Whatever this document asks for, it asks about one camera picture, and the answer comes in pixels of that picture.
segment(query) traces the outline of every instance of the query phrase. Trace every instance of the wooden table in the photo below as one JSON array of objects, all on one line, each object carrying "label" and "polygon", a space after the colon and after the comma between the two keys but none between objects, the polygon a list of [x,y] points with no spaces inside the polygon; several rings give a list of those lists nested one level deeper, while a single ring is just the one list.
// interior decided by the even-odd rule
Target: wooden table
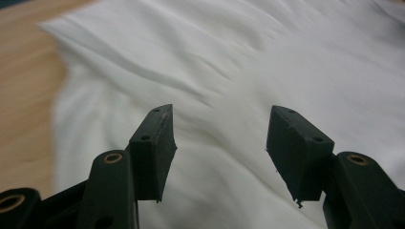
[{"label": "wooden table", "polygon": [[35,24],[91,0],[33,0],[0,10],[0,192],[53,194],[51,107],[65,69]]}]

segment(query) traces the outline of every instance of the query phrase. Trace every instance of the white towel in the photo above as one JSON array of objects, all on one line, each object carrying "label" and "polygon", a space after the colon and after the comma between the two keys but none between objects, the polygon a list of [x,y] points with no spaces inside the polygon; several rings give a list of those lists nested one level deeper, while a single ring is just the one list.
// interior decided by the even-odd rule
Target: white towel
[{"label": "white towel", "polygon": [[53,113],[56,191],[174,105],[179,147],[142,228],[323,228],[265,151],[272,105],[405,187],[405,27],[371,0],[108,0],[43,24],[68,78]]}]

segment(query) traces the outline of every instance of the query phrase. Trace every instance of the wrinkled fabric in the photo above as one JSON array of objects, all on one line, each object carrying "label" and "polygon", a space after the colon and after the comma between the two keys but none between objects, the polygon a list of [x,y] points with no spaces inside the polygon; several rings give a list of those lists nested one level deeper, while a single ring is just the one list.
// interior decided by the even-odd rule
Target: wrinkled fabric
[{"label": "wrinkled fabric", "polygon": [[56,191],[169,103],[179,149],[142,228],[325,228],[322,201],[298,209],[265,150],[272,105],[405,187],[405,27],[372,0],[108,0],[42,28],[68,69]]}]

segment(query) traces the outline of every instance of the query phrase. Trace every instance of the wooden surface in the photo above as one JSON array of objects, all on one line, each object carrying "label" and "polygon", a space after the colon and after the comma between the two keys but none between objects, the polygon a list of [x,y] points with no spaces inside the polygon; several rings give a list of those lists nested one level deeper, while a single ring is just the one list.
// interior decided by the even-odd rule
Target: wooden surface
[{"label": "wooden surface", "polygon": [[51,106],[65,69],[36,23],[90,0],[33,0],[0,10],[0,192],[53,194]]}]

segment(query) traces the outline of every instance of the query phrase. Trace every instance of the screw hole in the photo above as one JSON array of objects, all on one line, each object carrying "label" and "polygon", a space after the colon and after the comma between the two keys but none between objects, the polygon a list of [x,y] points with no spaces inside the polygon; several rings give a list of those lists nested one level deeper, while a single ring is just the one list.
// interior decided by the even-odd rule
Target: screw hole
[{"label": "screw hole", "polygon": [[96,221],[95,229],[106,229],[113,225],[114,219],[112,217],[103,217]]},{"label": "screw hole", "polygon": [[358,165],[367,165],[369,163],[365,157],[357,155],[348,155],[348,160]]},{"label": "screw hole", "polygon": [[106,164],[112,164],[120,161],[122,159],[122,154],[109,154],[104,157],[103,161]]},{"label": "screw hole", "polygon": [[25,200],[25,196],[21,194],[11,195],[0,199],[0,214],[6,213],[18,207]]},{"label": "screw hole", "polygon": [[322,137],[319,137],[319,136],[313,137],[312,139],[313,139],[314,141],[316,141],[316,142],[322,142],[322,141],[324,141],[324,139],[323,139]]}]

